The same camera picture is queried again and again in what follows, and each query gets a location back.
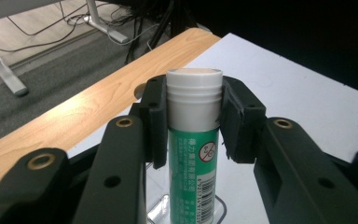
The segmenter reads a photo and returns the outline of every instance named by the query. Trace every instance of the warning symbol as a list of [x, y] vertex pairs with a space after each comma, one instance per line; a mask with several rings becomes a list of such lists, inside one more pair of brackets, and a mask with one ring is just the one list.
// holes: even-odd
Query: warning symbol
[[214, 154], [216, 154], [216, 144], [214, 142], [209, 142], [203, 145], [200, 149], [200, 159], [202, 161], [211, 161], [214, 157]]

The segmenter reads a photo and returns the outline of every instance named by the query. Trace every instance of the glue stick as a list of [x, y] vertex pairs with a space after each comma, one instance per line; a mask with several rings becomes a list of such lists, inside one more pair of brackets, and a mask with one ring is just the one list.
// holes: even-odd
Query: glue stick
[[210, 224], [223, 73], [183, 68], [166, 77], [171, 223]]

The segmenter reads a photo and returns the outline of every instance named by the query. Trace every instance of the barcode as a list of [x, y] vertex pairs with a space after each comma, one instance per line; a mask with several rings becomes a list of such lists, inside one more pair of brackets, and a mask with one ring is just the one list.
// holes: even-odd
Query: barcode
[[211, 223], [214, 206], [214, 172], [198, 176], [197, 223]]

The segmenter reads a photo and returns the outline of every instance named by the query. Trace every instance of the green label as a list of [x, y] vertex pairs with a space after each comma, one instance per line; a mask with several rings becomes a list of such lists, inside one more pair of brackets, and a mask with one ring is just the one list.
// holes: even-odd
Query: green label
[[218, 129], [169, 131], [170, 204], [173, 224], [212, 223]]

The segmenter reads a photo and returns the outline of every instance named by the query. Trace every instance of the wooden table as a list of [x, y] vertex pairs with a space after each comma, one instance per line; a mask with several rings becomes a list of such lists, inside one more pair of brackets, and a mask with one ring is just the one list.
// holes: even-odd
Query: wooden table
[[135, 102], [138, 85], [185, 66], [219, 39], [201, 29], [189, 29], [0, 139], [0, 180], [33, 150], [69, 150]]

